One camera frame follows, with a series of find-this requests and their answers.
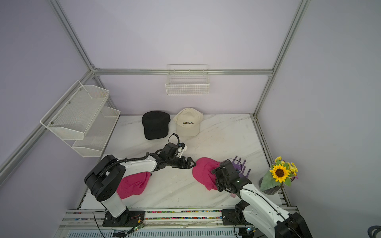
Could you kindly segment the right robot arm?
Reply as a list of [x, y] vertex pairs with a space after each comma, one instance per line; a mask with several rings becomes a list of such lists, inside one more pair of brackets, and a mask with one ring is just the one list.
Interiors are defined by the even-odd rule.
[[224, 161], [211, 171], [216, 175], [218, 191], [237, 195], [241, 201], [234, 209], [222, 210], [223, 225], [253, 225], [267, 238], [311, 238], [304, 218], [297, 212], [282, 209], [258, 190], [252, 182], [240, 176], [231, 161]]

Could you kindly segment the cream Colorado cap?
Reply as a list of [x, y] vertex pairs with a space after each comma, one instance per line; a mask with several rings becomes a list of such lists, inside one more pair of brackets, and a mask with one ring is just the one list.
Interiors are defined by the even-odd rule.
[[181, 110], [173, 118], [176, 125], [176, 134], [181, 137], [197, 136], [200, 132], [200, 123], [203, 120], [203, 114], [194, 108]]

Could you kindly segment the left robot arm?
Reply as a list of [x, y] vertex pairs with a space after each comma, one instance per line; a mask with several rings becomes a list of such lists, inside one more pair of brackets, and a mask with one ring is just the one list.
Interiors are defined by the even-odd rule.
[[107, 155], [85, 176], [84, 183], [112, 218], [130, 219], [130, 212], [117, 193], [122, 180], [140, 173], [151, 174], [166, 166], [192, 169], [196, 162], [191, 157], [182, 155], [186, 149], [183, 143], [168, 143], [163, 149], [154, 153], [147, 152], [140, 158], [117, 159], [114, 155]]

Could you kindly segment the plain black cap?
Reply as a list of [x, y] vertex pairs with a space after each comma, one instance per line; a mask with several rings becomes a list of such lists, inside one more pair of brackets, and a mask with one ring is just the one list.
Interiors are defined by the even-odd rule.
[[144, 136], [147, 140], [162, 139], [169, 133], [170, 115], [162, 111], [147, 112], [142, 116]]

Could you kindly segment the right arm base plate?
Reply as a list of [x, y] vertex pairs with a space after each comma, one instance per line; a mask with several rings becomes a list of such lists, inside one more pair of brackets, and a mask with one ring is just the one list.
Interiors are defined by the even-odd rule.
[[254, 225], [257, 226], [258, 222], [254, 218], [249, 217], [249, 212], [253, 212], [250, 209], [236, 210], [236, 209], [223, 209], [222, 212], [222, 224], [224, 226], [233, 225]]

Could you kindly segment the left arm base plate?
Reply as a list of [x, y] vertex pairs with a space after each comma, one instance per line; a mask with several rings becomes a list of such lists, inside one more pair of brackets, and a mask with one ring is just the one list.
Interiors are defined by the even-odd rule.
[[105, 212], [103, 227], [137, 227], [141, 225], [145, 218], [145, 211], [126, 210], [118, 218], [112, 216], [109, 211]]

